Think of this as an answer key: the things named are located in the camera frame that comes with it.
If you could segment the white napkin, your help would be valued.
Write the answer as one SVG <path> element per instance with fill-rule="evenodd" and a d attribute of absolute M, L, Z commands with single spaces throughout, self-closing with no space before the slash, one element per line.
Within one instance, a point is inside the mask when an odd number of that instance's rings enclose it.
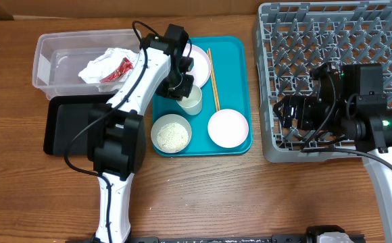
<path fill-rule="evenodd" d="M 120 65 L 124 57 L 132 62 L 133 69 L 119 77 L 115 82 L 100 83 L 102 78 L 108 76 Z M 85 69 L 78 73 L 78 76 L 87 84 L 95 84 L 99 92 L 119 90 L 134 70 L 138 60 L 139 54 L 130 49 L 108 48 L 103 55 L 88 62 Z"/>

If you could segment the grey bowl of rice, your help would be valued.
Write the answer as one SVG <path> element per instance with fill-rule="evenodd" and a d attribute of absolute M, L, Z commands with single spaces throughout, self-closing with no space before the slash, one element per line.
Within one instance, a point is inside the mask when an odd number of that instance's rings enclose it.
<path fill-rule="evenodd" d="M 151 141 L 163 153 L 179 153 L 190 143 L 190 123 L 177 114 L 167 114 L 157 119 L 151 129 Z"/>

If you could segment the clear plastic waste bin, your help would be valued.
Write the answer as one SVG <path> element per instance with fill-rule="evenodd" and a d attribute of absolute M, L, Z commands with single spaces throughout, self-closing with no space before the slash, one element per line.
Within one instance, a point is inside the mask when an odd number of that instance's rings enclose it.
<path fill-rule="evenodd" d="M 139 41 L 131 29 L 58 32 L 39 37 L 32 67 L 32 85 L 48 99 L 56 96 L 99 95 L 117 92 L 123 82 L 86 83 L 78 76 L 90 61 L 108 48 L 139 52 Z"/>

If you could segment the red snack wrapper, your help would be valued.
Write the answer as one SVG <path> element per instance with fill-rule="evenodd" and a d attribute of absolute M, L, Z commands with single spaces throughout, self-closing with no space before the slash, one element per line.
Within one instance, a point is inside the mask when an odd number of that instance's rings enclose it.
<path fill-rule="evenodd" d="M 120 63 L 120 65 L 108 76 L 102 78 L 100 83 L 110 83 L 115 82 L 119 77 L 126 74 L 128 71 L 133 69 L 132 62 L 127 58 L 124 57 Z"/>

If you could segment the teal serving tray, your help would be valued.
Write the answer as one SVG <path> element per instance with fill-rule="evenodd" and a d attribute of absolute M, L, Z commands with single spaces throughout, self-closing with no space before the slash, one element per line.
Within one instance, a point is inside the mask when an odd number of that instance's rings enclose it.
<path fill-rule="evenodd" d="M 251 127 L 251 107 L 247 83 L 247 71 L 243 43 L 233 36 L 196 37 L 193 45 L 210 49 L 214 60 L 214 73 L 218 88 L 221 109 L 234 109 L 241 113 Z M 184 54 L 191 53 L 192 47 L 187 46 Z M 191 126 L 192 137 L 189 145 L 179 153 L 163 153 L 164 157 L 196 157 L 208 155 L 240 155 L 246 153 L 252 143 L 252 130 L 249 129 L 247 139 L 235 148 L 222 148 L 209 137 L 207 125 L 215 113 L 214 94 L 211 80 L 201 88 L 202 110 L 197 115 L 188 115 L 175 100 L 155 95 L 153 97 L 153 121 L 163 115 L 177 114 L 184 117 Z"/>

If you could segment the grey dishwasher rack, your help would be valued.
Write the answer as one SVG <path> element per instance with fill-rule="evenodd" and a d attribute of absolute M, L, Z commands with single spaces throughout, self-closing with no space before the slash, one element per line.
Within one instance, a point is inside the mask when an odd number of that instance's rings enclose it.
<path fill-rule="evenodd" d="M 310 133 L 282 128 L 272 108 L 286 95 L 310 95 L 309 72 L 334 65 L 380 63 L 392 109 L 392 1 L 263 3 L 253 27 L 260 87 L 262 149 L 273 163 L 320 162 L 331 154 L 302 154 Z"/>

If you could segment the large white plate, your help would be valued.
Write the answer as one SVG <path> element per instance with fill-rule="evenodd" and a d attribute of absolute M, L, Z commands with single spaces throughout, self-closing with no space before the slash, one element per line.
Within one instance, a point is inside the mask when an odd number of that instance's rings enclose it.
<path fill-rule="evenodd" d="M 193 84 L 202 88 L 211 76 L 211 61 L 207 53 L 196 45 L 192 45 L 190 57 L 193 58 L 193 67 L 186 74 L 193 76 Z"/>

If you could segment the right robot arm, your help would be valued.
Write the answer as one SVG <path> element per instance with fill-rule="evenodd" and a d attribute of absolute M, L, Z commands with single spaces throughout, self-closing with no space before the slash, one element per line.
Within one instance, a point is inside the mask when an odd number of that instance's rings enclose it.
<path fill-rule="evenodd" d="M 392 109 L 383 91 L 379 63 L 335 68 L 323 63 L 310 71 L 315 94 L 286 95 L 273 112 L 282 128 L 297 124 L 311 131 L 300 151 L 344 153 L 362 158 L 371 177 L 386 242 L 392 242 Z"/>

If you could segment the white paper cup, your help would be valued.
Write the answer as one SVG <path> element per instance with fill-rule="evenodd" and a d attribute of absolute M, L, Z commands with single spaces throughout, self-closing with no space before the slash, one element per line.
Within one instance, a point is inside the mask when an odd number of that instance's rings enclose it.
<path fill-rule="evenodd" d="M 202 110 L 202 91 L 200 87 L 193 85 L 189 96 L 183 97 L 177 103 L 188 115 L 200 113 Z"/>

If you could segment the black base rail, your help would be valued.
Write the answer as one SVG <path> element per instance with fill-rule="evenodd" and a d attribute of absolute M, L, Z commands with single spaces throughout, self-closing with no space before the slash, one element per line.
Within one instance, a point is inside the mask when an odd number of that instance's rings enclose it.
<path fill-rule="evenodd" d="M 364 234 L 346 234 L 338 225 L 309 226 L 302 234 L 272 234 L 264 237 L 231 237 L 231 238 L 173 238 L 130 237 L 130 243 L 323 243 L 353 242 L 366 243 Z"/>

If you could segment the small white plate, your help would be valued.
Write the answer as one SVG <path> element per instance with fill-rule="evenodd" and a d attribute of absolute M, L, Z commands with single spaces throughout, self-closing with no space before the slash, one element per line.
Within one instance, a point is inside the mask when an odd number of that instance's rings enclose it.
<path fill-rule="evenodd" d="M 231 149 L 244 143 L 249 134 L 249 125 L 238 111 L 221 109 L 210 117 L 207 131 L 215 144 Z"/>

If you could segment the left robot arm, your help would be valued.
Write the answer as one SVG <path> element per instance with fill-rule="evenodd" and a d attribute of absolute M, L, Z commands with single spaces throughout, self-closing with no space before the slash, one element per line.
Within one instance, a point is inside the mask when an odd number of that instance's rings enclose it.
<path fill-rule="evenodd" d="M 170 24 L 164 35 L 140 38 L 139 59 L 122 88 L 93 105 L 87 128 L 87 158 L 100 185 L 100 221 L 94 242 L 127 242 L 131 229 L 131 183 L 146 151 L 143 116 L 154 95 L 180 101 L 190 95 L 193 60 L 185 54 L 189 35 Z"/>

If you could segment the black plastic tray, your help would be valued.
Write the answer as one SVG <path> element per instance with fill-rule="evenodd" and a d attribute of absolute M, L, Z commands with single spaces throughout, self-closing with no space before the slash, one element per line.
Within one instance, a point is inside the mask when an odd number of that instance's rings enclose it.
<path fill-rule="evenodd" d="M 112 94 L 56 96 L 49 102 L 43 151 L 63 156 L 68 143 L 90 124 L 89 114 L 101 107 Z"/>

